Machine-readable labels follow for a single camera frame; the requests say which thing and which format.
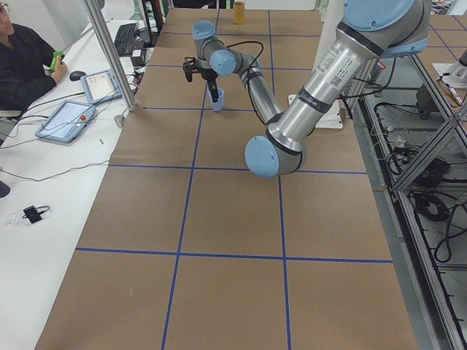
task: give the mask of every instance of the person's hand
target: person's hand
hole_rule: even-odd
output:
[[[61,60],[61,57],[57,57],[57,62],[55,63],[55,70],[52,73],[52,78],[55,80],[55,82],[58,84],[65,74],[68,71],[68,66],[66,66],[66,63]]]

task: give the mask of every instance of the orange cylinder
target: orange cylinder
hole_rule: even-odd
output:
[[[245,23],[245,3],[244,1],[235,1],[233,3],[233,24]]]

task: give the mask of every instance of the tablet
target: tablet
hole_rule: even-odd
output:
[[[40,139],[68,144],[93,119],[96,106],[76,101],[64,101],[36,131]]]
[[[122,96],[111,69],[85,75],[80,79],[90,104],[101,104]]]

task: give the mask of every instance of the black keyboard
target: black keyboard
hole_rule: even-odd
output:
[[[119,56],[129,56],[133,46],[134,33],[138,29],[138,23],[122,24],[115,37],[114,44]]]

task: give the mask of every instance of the computer mouse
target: computer mouse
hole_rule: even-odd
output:
[[[70,80],[72,82],[76,82],[77,80],[80,80],[80,78],[85,75],[86,73],[83,71],[73,71],[72,73],[70,73]]]

